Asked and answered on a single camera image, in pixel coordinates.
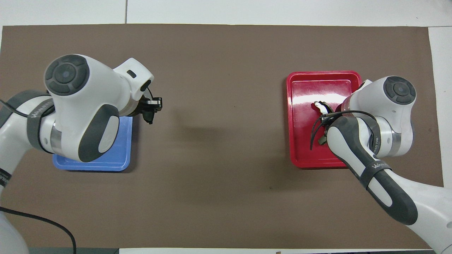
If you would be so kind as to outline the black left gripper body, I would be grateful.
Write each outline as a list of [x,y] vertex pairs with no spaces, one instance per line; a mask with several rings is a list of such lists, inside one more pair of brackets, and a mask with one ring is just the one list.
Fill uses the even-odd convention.
[[129,117],[134,117],[136,115],[148,112],[148,101],[149,99],[140,99],[137,103],[136,108],[129,114]]

